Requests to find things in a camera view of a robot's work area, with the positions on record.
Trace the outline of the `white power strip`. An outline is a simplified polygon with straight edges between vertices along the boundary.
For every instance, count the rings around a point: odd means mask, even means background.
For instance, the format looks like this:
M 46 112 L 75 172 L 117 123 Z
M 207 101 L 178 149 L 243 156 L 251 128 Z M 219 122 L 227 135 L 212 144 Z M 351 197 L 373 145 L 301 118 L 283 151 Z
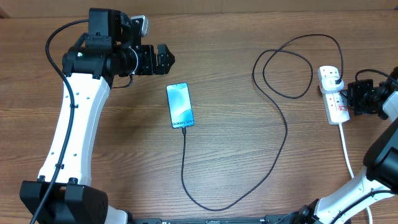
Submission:
M 322 66 L 317 72 L 319 81 L 323 77 L 334 77 L 336 81 L 340 79 L 338 69 L 333 66 Z M 328 124 L 339 125 L 349 120 L 346 98 L 340 94 L 340 91 L 330 94 L 322 94 L 322 97 Z

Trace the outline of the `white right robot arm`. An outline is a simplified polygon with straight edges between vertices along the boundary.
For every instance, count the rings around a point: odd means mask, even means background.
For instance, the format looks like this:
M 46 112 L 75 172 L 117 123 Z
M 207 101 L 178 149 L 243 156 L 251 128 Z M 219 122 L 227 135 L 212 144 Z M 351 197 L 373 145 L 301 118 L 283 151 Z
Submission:
M 337 75 L 335 67 L 318 69 L 330 124 L 341 126 L 348 121 L 349 110 L 355 115 L 376 114 L 392 123 L 368 149 L 358 175 L 335 193 L 282 217 L 279 223 L 350 223 L 351 217 L 370 205 L 397 195 L 397 69 L 378 86 L 372 79 L 355 80 L 347 90 L 333 82 Z

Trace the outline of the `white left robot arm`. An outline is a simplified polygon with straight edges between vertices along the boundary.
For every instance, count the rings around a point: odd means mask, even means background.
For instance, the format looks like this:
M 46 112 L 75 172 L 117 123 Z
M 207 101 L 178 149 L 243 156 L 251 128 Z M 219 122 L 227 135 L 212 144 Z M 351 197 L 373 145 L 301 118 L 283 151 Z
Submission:
M 132 223 L 131 213 L 109 204 L 91 186 L 91 159 L 103 106 L 116 76 L 165 75 L 174 55 L 164 44 L 144 45 L 146 16 L 92 8 L 83 33 L 56 71 L 63 100 L 47 158 L 37 180 L 23 181 L 20 199 L 32 223 Z

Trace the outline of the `Galaxy smartphone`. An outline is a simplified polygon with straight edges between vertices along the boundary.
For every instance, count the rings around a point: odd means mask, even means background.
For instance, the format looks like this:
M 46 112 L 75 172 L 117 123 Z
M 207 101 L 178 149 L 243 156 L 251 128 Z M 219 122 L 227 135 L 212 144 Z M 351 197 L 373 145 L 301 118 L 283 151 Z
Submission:
M 188 84 L 167 85 L 166 92 L 172 127 L 178 129 L 193 126 L 195 121 Z

